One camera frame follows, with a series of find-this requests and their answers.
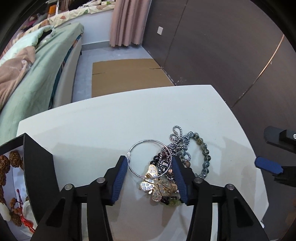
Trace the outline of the gold butterfly brooch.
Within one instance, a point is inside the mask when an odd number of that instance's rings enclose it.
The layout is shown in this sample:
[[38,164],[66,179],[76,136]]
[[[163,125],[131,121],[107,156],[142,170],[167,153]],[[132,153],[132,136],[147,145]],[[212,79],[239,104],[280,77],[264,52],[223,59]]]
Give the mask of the gold butterfly brooch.
[[160,202],[163,198],[177,193],[177,185],[166,178],[158,177],[157,167],[153,164],[149,165],[144,177],[144,180],[139,184],[139,188],[151,195],[154,202]]

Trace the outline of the silver hoop bangle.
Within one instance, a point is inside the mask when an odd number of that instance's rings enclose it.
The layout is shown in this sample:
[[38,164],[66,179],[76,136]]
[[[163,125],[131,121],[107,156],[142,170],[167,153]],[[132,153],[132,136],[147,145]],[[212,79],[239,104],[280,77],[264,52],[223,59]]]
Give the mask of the silver hoop bangle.
[[[156,160],[152,158],[148,162],[149,149],[141,148],[137,150],[138,146],[144,144],[153,144],[155,147],[161,147],[159,156],[156,155]],[[170,169],[172,165],[173,155],[165,144],[158,140],[141,140],[135,143],[127,152],[128,168],[137,178],[142,180],[154,180],[162,178]]]

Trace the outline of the black jewelry box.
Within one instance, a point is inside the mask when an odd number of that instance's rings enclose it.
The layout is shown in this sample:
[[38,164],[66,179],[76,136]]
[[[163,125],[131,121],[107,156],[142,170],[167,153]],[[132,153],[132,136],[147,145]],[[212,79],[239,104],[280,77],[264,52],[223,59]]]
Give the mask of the black jewelry box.
[[1,145],[1,154],[22,148],[24,161],[25,194],[29,198],[37,234],[31,240],[57,240],[56,228],[46,224],[52,211],[58,207],[60,190],[55,174],[53,155],[41,147],[28,134],[22,134]]

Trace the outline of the flat cardboard sheet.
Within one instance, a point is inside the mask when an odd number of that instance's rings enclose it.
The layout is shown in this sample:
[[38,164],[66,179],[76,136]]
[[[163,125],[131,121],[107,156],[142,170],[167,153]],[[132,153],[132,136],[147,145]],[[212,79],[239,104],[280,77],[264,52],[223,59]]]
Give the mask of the flat cardboard sheet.
[[154,59],[100,61],[92,66],[91,96],[173,86]]

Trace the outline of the bed with green sheet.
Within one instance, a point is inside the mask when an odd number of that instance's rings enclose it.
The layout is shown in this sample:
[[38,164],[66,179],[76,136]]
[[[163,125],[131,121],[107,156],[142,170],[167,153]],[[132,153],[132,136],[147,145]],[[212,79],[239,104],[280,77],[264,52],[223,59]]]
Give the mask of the bed with green sheet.
[[35,62],[1,109],[1,144],[16,137],[20,121],[49,109],[58,70],[83,32],[80,23],[63,26],[37,48]]

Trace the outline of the pink floral blanket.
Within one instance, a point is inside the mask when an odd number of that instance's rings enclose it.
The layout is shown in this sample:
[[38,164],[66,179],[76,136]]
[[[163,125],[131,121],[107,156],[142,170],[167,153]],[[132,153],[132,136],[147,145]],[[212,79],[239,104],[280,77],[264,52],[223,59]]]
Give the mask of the pink floral blanket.
[[33,46],[25,47],[1,66],[1,109],[35,62],[35,55],[36,50]]

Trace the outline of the floral pillow row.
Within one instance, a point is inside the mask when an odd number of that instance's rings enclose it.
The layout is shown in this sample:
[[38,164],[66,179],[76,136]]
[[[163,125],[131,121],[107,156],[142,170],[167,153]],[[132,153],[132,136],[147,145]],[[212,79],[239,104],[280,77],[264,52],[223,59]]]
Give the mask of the floral pillow row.
[[31,20],[31,23],[27,22],[18,29],[17,34],[27,34],[34,32],[36,29],[44,27],[46,25],[52,25],[58,27],[65,22],[78,18],[82,15],[96,14],[103,11],[110,11],[114,9],[115,1],[89,1],[85,4],[80,4],[73,10],[62,11],[58,14],[53,12],[53,15],[45,13],[44,15],[37,15],[35,20]]

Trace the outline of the white wall switch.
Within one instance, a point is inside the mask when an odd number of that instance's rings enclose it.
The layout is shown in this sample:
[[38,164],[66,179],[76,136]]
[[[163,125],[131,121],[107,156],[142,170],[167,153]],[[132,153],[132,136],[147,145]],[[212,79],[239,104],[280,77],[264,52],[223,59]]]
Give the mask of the white wall switch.
[[158,35],[162,35],[162,32],[163,32],[163,28],[162,27],[158,27],[157,34]]

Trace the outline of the pink curtain by wall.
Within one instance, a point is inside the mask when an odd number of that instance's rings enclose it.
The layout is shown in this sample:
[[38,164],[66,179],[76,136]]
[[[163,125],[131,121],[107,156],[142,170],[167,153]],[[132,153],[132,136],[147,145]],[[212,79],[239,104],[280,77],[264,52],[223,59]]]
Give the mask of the pink curtain by wall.
[[111,47],[141,45],[151,0],[115,2],[110,29]]

